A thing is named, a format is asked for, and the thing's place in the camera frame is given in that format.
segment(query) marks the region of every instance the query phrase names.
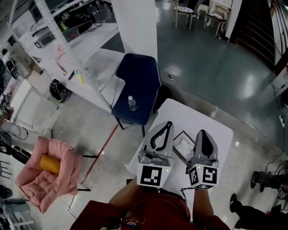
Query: red shirt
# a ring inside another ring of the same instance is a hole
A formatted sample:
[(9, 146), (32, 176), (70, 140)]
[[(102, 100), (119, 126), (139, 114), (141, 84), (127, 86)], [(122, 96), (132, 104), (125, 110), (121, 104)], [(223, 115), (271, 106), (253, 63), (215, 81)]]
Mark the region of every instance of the red shirt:
[(195, 225), (190, 218), (182, 200), (170, 195), (143, 193), (130, 207), (130, 215), (125, 217), (111, 204), (89, 201), (71, 230), (100, 230), (118, 225), (121, 230), (229, 230), (217, 216), (207, 218), (204, 226)]

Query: person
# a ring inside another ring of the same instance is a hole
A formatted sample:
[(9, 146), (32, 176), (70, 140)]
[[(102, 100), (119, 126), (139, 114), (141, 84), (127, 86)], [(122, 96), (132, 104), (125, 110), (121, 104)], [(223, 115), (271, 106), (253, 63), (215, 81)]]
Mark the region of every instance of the person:
[(254, 171), (251, 179), (251, 188), (255, 188), (257, 183), (260, 183), (260, 192), (263, 192), (265, 187), (288, 190), (288, 186), (286, 185), (288, 184), (288, 173), (274, 175), (270, 172)]
[(237, 213), (239, 220), (236, 229), (247, 230), (284, 230), (287, 229), (288, 214), (271, 211), (271, 215), (250, 206), (244, 206), (237, 200), (237, 195), (232, 194), (230, 198), (230, 211)]
[(193, 222), (178, 195), (137, 185), (136, 178), (117, 192), (109, 203), (89, 201), (70, 230), (228, 230), (214, 215), (207, 190), (195, 190)]

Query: person's arm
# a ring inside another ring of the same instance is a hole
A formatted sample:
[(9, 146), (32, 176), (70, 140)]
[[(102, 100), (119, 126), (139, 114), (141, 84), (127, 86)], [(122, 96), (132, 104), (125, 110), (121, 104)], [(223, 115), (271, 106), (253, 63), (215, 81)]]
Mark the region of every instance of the person's arm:
[(123, 212), (129, 211), (129, 207), (133, 204), (137, 196), (142, 192), (143, 187), (137, 185), (137, 178), (135, 177), (128, 185), (117, 192), (109, 201), (109, 204), (117, 207)]
[(214, 215), (207, 190), (195, 190), (193, 202), (193, 222), (202, 226), (208, 217)]

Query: staircase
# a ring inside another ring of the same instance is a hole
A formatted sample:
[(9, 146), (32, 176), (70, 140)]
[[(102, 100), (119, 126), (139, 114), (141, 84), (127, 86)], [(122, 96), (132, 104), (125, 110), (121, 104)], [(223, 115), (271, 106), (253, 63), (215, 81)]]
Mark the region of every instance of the staircase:
[(267, 0), (243, 0), (236, 23), (237, 28), (231, 35), (234, 43), (253, 53), (272, 70), (275, 66), (275, 42)]

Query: white wall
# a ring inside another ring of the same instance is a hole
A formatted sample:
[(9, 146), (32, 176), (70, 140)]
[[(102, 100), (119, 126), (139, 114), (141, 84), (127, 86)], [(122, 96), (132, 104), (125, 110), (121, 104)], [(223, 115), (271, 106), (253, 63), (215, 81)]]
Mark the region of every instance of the white wall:
[(125, 53), (157, 60), (155, 0), (112, 0)]
[(227, 27), (226, 27), (226, 37), (230, 38), (232, 31), (234, 29), (238, 14), (239, 14), (239, 10), (242, 4), (242, 0), (234, 0), (232, 3), (232, 9), (231, 9), (231, 13), (229, 16), (229, 21), (227, 23)]

